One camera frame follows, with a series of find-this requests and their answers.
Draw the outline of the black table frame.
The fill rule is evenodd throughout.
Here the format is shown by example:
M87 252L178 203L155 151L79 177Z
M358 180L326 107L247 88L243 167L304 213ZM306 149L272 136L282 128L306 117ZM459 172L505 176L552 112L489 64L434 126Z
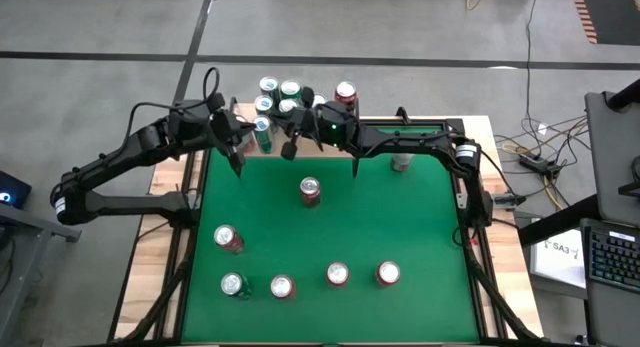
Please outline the black table frame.
M492 193L506 190L498 169L498 150L487 116L462 116L468 135L479 142L487 153L481 173L485 187ZM204 172L201 152L176 162L169 160L155 167L150 193L159 195L177 187L194 187ZM526 327L538 336L543 334L532 285L527 272L513 213L494 212L496 221L486 229L494 275L500 293ZM173 231L159 217L143 217L141 238L134 244L131 263L123 283L119 310L115 313L109 338L114 340L132 332L144 313L161 292L163 283L170 278L187 245L188 231Z

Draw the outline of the green table mat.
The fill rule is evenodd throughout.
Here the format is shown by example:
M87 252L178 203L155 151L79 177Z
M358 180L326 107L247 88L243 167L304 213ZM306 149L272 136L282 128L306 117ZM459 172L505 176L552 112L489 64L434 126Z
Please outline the green table mat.
M198 342L474 342L478 338L463 252L452 239L456 204L449 173L416 156L396 173L380 155L352 173L347 159L252 158L237 177L227 160L209 161L182 338ZM321 201L306 207L299 184L314 177ZM231 225L244 241L233 254L214 230ZM344 262L350 279L334 288L327 266ZM377 285L382 261L399 281ZM242 274L248 299L220 288ZM271 295L274 276L289 275L295 295Z

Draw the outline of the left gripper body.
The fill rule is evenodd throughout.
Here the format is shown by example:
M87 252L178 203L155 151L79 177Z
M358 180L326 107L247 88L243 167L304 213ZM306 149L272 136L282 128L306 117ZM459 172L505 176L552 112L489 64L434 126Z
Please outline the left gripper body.
M224 155L237 177L241 176L245 164L243 152L239 149L242 142L242 129L235 115L225 110L221 93L212 93L208 97L210 126L214 135L214 146Z

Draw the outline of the red Coca-Cola can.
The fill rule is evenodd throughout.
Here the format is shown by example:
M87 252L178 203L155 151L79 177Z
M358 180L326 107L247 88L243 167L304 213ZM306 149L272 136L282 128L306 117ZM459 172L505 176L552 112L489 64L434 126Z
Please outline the red Coca-Cola can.
M334 99L353 113L358 99L356 86L350 81L341 81L335 88Z
M303 204L313 208L321 201L321 184L314 177L305 177L299 184L299 193Z
M218 226L214 230L213 240L217 246L233 254L239 254L244 249L242 237L231 225Z

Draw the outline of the white SA3 sign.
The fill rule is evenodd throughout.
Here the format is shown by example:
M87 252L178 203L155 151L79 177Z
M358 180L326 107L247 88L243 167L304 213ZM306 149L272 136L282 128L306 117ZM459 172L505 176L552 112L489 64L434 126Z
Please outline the white SA3 sign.
M541 277L585 289L581 231L569 230L532 245L530 271Z

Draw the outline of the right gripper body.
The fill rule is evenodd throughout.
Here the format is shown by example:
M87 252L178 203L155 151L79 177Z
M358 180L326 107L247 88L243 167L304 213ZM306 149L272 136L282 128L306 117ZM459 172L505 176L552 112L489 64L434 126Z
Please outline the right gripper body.
M310 87L302 88L301 103L292 118L298 126L296 133L285 133L289 138L281 148L281 156L286 160L294 160L298 151L297 142L301 138L313 141L323 150L323 145L331 145L342 149L353 135L356 125L355 116L340 103L327 102L312 106L314 91Z

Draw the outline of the grey metal table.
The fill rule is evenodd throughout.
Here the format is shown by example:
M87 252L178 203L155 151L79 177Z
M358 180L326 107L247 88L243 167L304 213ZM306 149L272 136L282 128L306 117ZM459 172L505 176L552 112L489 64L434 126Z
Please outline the grey metal table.
M77 242L81 232L0 204L0 347L13 339L26 296L54 236Z

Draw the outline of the black computer tower blue lights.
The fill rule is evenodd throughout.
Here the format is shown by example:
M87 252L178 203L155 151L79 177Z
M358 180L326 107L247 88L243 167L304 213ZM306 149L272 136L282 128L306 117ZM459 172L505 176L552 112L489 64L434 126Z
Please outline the black computer tower blue lights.
M22 209L31 190L28 183L0 170L0 203Z

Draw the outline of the red-orange Fanta can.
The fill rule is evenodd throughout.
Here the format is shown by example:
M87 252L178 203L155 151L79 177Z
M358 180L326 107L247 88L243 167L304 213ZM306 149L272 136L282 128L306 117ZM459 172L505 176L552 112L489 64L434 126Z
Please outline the red-orange Fanta can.
M325 279L331 287L344 287L350 279L350 270L344 262L332 262L325 270Z
M290 299L295 295L295 291L295 282L289 275L280 274L272 278L270 292L274 298Z
M382 261L375 269L374 278L379 287L390 287L399 281L400 268L394 261Z

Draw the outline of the grey desk panel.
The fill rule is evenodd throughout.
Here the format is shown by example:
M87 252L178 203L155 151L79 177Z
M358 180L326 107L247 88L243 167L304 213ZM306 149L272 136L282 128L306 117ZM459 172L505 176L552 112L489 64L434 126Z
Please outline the grey desk panel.
M601 93L587 93L584 100L600 215L640 228L640 198L618 192L634 181L631 164L640 156L640 103L615 112Z

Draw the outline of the black stand bar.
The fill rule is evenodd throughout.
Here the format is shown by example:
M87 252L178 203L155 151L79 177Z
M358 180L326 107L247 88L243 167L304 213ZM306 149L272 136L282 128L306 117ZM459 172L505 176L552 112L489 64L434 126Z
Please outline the black stand bar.
M601 219L596 194L546 217L521 211L514 212L514 221L522 247L528 247L574 229L585 218Z

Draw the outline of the silver green slim can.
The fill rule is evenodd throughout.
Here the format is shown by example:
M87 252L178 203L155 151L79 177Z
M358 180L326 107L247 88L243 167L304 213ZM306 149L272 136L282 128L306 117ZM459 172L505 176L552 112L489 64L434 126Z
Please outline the silver green slim can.
M258 115L253 123L254 138L259 149L265 154L270 154L274 147L270 119L265 115Z

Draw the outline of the grey laptop lit keyboard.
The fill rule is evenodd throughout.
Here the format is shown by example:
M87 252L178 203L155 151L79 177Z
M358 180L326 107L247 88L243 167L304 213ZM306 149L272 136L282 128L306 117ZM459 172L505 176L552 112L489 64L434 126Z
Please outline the grey laptop lit keyboard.
M640 347L640 231L584 218L588 337L604 347Z

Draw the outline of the black power strip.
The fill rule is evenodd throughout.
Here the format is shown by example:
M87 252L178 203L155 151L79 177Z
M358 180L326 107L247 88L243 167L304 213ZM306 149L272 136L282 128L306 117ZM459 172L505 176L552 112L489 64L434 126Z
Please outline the black power strip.
M520 154L518 163L520 166L548 180L556 179L562 170L562 166L556 162L530 154Z

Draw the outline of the black mat orange stripes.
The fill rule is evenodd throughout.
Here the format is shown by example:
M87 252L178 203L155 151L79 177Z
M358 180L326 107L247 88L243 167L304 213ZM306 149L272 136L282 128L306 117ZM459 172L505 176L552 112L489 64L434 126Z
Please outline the black mat orange stripes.
M640 0L573 0L592 44L640 46Z

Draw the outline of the wooden shelf platform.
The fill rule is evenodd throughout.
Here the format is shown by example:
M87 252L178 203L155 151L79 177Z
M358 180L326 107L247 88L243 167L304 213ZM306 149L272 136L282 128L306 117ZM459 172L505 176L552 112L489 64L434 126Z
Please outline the wooden shelf platform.
M246 108L244 108L242 106L238 106L238 107L232 107L232 108L229 108L229 109L226 109L226 108L224 108L224 109L225 110L229 110L230 112L232 112L235 115L237 120L244 118L248 122L253 122L254 119L258 116L256 114L255 109L254 109L254 103L252 105L246 107ZM274 104L272 113L270 115L265 115L271 121L271 130L272 130L273 143L274 143L273 151L270 154L263 153L259 149L259 147L258 147L258 145L256 143L256 140L254 138L255 149L252 152L244 153L242 151L242 149L239 147L239 149L244 154L245 164L246 164L246 160L247 159L254 158L254 157L258 157L258 158L270 157L270 158L282 158L282 159L284 159L281 156L281 148L282 148L283 144L286 141L289 140L289 138L285 135L285 133L283 132L283 129L280 127L280 122L276 122L273 119L273 113L276 112L276 111L278 111L278 105ZM320 150L313 141L311 141L309 139L306 139L306 138L301 138L297 142L298 151L297 151L295 159L303 159L303 158L333 158L333 157L335 157L335 158L351 158L351 157L353 157L353 155L355 155L357 153L357 149L356 149L357 129L358 129L358 119L356 118L356 125L353 128L352 138L350 139L349 143L346 146L344 146L342 149L339 149L339 148L331 146L331 145L324 144L323 145L323 150Z

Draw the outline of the white red can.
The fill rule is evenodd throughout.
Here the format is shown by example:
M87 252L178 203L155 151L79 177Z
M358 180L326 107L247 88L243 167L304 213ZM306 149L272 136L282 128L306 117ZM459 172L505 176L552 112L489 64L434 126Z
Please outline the white red can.
M391 156L390 166L395 172L405 172L409 169L414 155L409 153L396 153Z

